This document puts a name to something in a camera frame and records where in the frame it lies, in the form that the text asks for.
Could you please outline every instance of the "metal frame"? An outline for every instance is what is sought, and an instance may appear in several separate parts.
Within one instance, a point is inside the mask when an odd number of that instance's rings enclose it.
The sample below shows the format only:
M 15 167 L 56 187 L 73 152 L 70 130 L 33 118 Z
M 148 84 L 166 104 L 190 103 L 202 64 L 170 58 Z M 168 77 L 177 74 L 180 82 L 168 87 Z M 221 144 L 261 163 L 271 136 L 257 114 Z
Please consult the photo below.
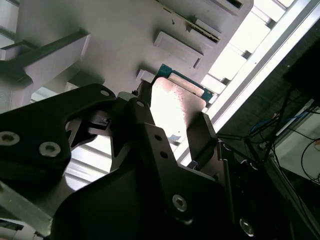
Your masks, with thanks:
M 214 130 L 219 132 L 249 96 L 320 17 L 319 0 L 297 0 L 288 8 L 235 78 L 208 109 Z M 174 155 L 181 162 L 189 153 L 183 141 Z

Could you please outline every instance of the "fluorescent light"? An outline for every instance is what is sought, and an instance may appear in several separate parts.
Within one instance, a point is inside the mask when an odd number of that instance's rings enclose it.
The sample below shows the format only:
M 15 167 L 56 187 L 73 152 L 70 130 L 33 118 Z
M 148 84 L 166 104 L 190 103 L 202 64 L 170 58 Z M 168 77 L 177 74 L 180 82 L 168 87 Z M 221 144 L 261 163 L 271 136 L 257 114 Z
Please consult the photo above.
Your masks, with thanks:
M 249 12 L 229 43 L 242 52 L 253 53 L 270 31 L 270 28 L 260 17 Z
M 206 75 L 201 84 L 211 91 L 215 92 L 216 94 L 221 94 L 226 88 L 226 85 L 210 75 Z
M 278 0 L 279 3 L 281 3 L 286 8 L 290 7 L 291 4 L 294 2 L 294 0 Z
M 232 80 L 246 61 L 231 45 L 227 45 L 209 70 L 209 74 L 220 80 Z
M 280 4 L 273 0 L 254 0 L 254 5 L 276 22 L 280 20 L 286 11 L 284 7 L 281 7 Z

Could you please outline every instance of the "screw head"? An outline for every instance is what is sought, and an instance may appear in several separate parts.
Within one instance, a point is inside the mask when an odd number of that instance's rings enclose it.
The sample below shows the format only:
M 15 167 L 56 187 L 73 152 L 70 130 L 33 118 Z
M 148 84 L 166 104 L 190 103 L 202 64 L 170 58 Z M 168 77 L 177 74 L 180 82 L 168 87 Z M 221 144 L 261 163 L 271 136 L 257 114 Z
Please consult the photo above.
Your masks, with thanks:
M 12 146 L 20 142 L 20 137 L 13 131 L 0 132 L 0 146 Z
M 101 90 L 100 93 L 101 93 L 102 95 L 107 96 L 107 97 L 110 96 L 110 93 L 108 93 L 106 90 Z
M 140 102 L 140 101 L 137 101 L 136 104 L 138 104 L 140 107 L 144 107 L 144 106 L 145 106 L 145 105 L 144 105 L 142 102 Z
M 39 152 L 44 157 L 54 158 L 61 152 L 61 148 L 53 141 L 46 141 L 39 146 Z
M 255 236 L 254 229 L 245 219 L 241 218 L 239 223 L 240 223 L 240 227 L 245 232 L 245 234 L 247 234 L 249 237 Z
M 172 203 L 175 206 L 175 208 L 180 212 L 185 212 L 187 210 L 186 200 L 178 194 L 172 197 Z

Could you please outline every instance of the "wire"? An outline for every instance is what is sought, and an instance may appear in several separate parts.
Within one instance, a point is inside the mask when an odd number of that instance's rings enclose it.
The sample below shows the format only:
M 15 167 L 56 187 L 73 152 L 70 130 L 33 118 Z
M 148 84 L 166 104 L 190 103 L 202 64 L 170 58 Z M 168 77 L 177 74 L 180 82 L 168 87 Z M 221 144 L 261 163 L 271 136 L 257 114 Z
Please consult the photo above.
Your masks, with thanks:
M 292 129 L 292 128 L 287 127 L 286 129 L 288 129 L 288 130 L 290 130 L 290 131 L 292 131 L 292 132 L 295 132 L 295 133 L 297 133 L 297 134 L 299 134 L 299 135 L 301 135 L 301 136 L 303 136 L 303 137 L 305 137 L 305 138 L 307 138 L 307 139 L 315 140 L 314 138 L 311 138 L 311 137 L 309 137 L 309 136 L 307 136 L 307 135 L 304 135 L 304 134 L 302 134 L 301 132 L 299 132 L 299 131 L 297 131 L 297 130 L 294 130 L 294 129 Z
M 302 170 L 303 170 L 303 172 L 304 172 L 304 174 L 312 181 L 312 182 L 314 182 L 314 183 L 316 183 L 316 184 L 320 184 L 320 181 L 319 181 L 319 175 L 318 175 L 318 177 L 316 177 L 316 178 L 312 178 L 307 172 L 306 172 L 306 170 L 305 170 L 305 168 L 304 168 L 304 155 L 305 155 L 305 152 L 307 151 L 307 149 L 313 144 L 313 143 L 315 143 L 316 141 L 319 141 L 320 140 L 320 138 L 317 138 L 317 139 L 314 139 L 313 141 L 311 141 L 306 147 L 305 147 L 305 149 L 303 150 L 303 152 L 302 152 L 302 154 L 301 154 L 301 167 L 302 167 Z
M 307 110 L 307 112 L 312 113 L 312 114 L 320 114 L 320 112 L 312 111 L 312 110 Z
M 281 122 L 282 122 L 282 123 L 283 123 L 283 122 L 287 122 L 287 121 L 290 121 L 291 119 L 300 119 L 300 118 L 304 117 L 306 114 L 307 114 L 307 112 L 304 111 L 304 112 L 302 112 L 301 114 L 299 114 L 299 115 L 297 115 L 297 116 L 288 117 L 288 118 L 286 118 L 286 119 L 283 119 L 283 120 L 281 120 Z M 264 124 L 264 123 L 269 123 L 269 122 L 271 122 L 272 120 L 275 120 L 275 119 L 278 119 L 278 117 L 275 117 L 275 118 L 273 118 L 273 119 L 266 119 L 266 120 L 262 120 L 262 121 L 258 122 L 257 124 L 255 124 L 255 125 L 252 127 L 251 133 L 252 133 L 259 125 Z
M 272 149 L 272 146 L 273 146 L 273 144 L 274 144 L 274 142 L 275 142 L 275 140 L 276 140 L 276 138 L 277 138 L 277 131 L 278 131 L 279 127 L 280 127 L 282 118 L 283 118 L 283 116 L 284 116 L 286 107 L 287 107 L 287 105 L 288 105 L 288 101 L 289 101 L 291 92 L 292 92 L 293 90 L 294 90 L 294 87 L 293 87 L 293 86 L 290 87 L 290 89 L 288 90 L 288 92 L 287 92 L 286 95 L 285 95 L 285 98 L 284 98 L 284 101 L 283 101 L 281 110 L 279 111 L 279 114 L 278 114 L 279 117 L 278 117 L 278 119 L 277 119 L 277 121 L 276 121 L 276 125 L 275 125 L 275 127 L 274 127 L 274 129 L 273 129 L 273 131 L 272 131 L 272 134 L 271 134 L 270 144 L 268 144 L 267 150 L 266 150 L 265 155 L 264 155 L 264 159 L 263 159 L 264 162 L 268 159 L 269 154 L 270 154 L 270 151 L 271 151 L 271 149 Z
M 305 206 L 304 206 L 304 204 L 303 204 L 303 202 L 302 202 L 302 199 L 301 199 L 300 195 L 297 193 L 296 189 L 294 188 L 294 186 L 292 186 L 291 182 L 287 179 L 285 173 L 284 173 L 284 172 L 282 171 L 282 169 L 281 169 L 281 165 L 280 165 L 278 156 L 277 156 L 276 151 L 275 151 L 275 145 L 273 145 L 273 148 L 271 148 L 271 150 L 272 150 L 273 153 L 274 153 L 274 158 L 275 158 L 275 160 L 276 160 L 276 163 L 277 163 L 278 166 L 279 166 L 279 170 L 280 170 L 282 176 L 284 177 L 285 181 L 288 183 L 288 185 L 290 186 L 290 188 L 294 191 L 296 197 L 297 197 L 298 200 L 299 200 L 299 203 L 300 203 L 300 205 L 301 205 L 301 208 L 302 208 L 302 210 L 303 210 L 303 213 L 304 213 L 304 215 L 305 215 L 308 223 L 310 224 L 310 226 L 313 228 L 313 230 L 315 231 L 315 233 L 316 233 L 316 234 L 318 235 L 318 237 L 319 237 L 319 234 L 318 234 L 318 232 L 317 232 L 316 227 L 313 225 L 313 223 L 311 222 L 311 220 L 310 220 L 310 218 L 309 218 L 309 216 L 308 216 L 308 214 L 307 214 L 307 212 L 306 212 Z

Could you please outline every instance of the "black cable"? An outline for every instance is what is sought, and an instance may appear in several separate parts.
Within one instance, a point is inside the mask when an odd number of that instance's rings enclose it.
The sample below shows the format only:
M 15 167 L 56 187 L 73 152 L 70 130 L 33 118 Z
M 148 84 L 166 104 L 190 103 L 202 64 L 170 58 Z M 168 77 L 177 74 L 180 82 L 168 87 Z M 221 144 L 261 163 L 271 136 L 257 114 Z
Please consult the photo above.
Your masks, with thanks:
M 303 136 L 303 137 L 305 137 L 305 138 L 307 138 L 307 139 L 315 140 L 314 138 L 311 138 L 311 137 L 309 137 L 309 136 L 307 136 L 307 135 L 304 135 L 304 134 L 302 134 L 301 132 L 299 132 L 299 131 L 297 131 L 297 130 L 294 130 L 294 129 L 292 129 L 292 128 L 287 127 L 286 129 L 288 129 L 288 130 L 290 130 L 290 131 L 293 131 L 293 132 L 295 132 L 295 133 L 297 133 L 297 134 L 299 134 L 299 135 L 301 135 L 301 136 Z
M 284 177 L 285 181 L 288 183 L 288 185 L 289 185 L 290 188 L 294 191 L 296 197 L 298 198 L 299 203 L 300 203 L 300 205 L 301 205 L 301 208 L 302 208 L 302 210 L 303 210 L 303 213 L 304 213 L 307 221 L 309 222 L 310 226 L 313 228 L 314 232 L 315 232 L 315 233 L 318 235 L 318 237 L 320 238 L 320 236 L 319 236 L 319 234 L 318 234 L 318 232 L 317 232 L 316 227 L 315 227 L 315 226 L 313 225 L 313 223 L 311 222 L 311 220 L 310 220 L 310 218 L 309 218 L 309 216 L 308 216 L 308 214 L 307 214 L 307 212 L 306 212 L 306 210 L 305 210 L 305 206 L 304 206 L 304 204 L 303 204 L 303 202 L 302 202 L 302 199 L 301 199 L 300 195 L 297 193 L 296 189 L 294 188 L 294 186 L 292 186 L 291 182 L 287 179 L 285 173 L 284 173 L 284 172 L 282 171 L 282 169 L 281 169 L 281 165 L 280 165 L 278 156 L 277 156 L 276 151 L 275 151 L 275 145 L 273 145 L 273 148 L 271 148 L 271 150 L 272 150 L 273 153 L 274 153 L 274 158 L 275 158 L 275 160 L 276 160 L 276 163 L 277 163 L 278 166 L 279 166 L 279 170 L 280 170 L 282 176 Z
M 286 96 L 284 98 L 284 101 L 283 101 L 283 104 L 282 104 L 282 107 L 281 107 L 281 110 L 279 111 L 279 117 L 277 118 L 277 122 L 276 122 L 276 125 L 275 125 L 275 128 L 271 134 L 271 140 L 270 140 L 270 144 L 268 144 L 268 147 L 267 147 L 267 150 L 265 152 L 265 155 L 264 155 L 264 161 L 266 161 L 269 157 L 269 154 L 270 154 L 270 151 L 271 151 L 271 148 L 276 140 L 276 137 L 277 137 L 277 132 L 278 132 L 278 129 L 280 127 L 280 124 L 281 124 L 281 120 L 284 116 L 284 113 L 285 113 L 285 109 L 286 109 L 286 106 L 288 104 L 288 101 L 289 101 L 289 98 L 290 98 L 290 95 L 291 95 L 291 92 L 294 90 L 294 87 L 290 87 L 290 89 L 288 90 L 288 92 L 286 93 Z
M 318 175 L 318 177 L 316 177 L 316 178 L 312 178 L 312 177 L 306 172 L 306 170 L 305 170 L 305 168 L 304 168 L 304 155 L 305 155 L 305 152 L 307 151 L 307 149 L 308 149 L 313 143 L 315 143 L 316 141 L 319 141 L 319 140 L 320 140 L 320 138 L 317 138 L 317 139 L 314 139 L 312 142 L 310 142 L 310 143 L 305 147 L 305 149 L 303 150 L 303 152 L 302 152 L 302 154 L 301 154 L 301 167 L 302 167 L 302 170 L 303 170 L 304 174 L 305 174 L 312 182 L 314 182 L 314 183 L 316 183 L 316 184 L 320 184 L 319 175 Z

